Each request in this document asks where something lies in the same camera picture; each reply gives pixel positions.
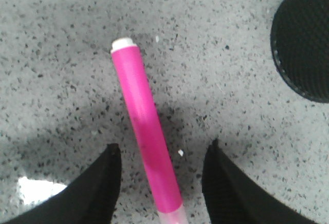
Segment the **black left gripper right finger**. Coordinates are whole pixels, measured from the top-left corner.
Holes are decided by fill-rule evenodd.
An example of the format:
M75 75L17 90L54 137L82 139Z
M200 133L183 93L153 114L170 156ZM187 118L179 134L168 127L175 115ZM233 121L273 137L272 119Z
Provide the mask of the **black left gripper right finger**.
M211 223L313 223L275 199L213 140L205 154L202 193Z

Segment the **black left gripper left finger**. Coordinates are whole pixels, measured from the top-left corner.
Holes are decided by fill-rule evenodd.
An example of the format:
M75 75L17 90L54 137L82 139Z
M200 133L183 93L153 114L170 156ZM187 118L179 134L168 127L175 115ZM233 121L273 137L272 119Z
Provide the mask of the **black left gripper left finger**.
M9 223L110 223L122 174L118 144L100 156L63 191Z

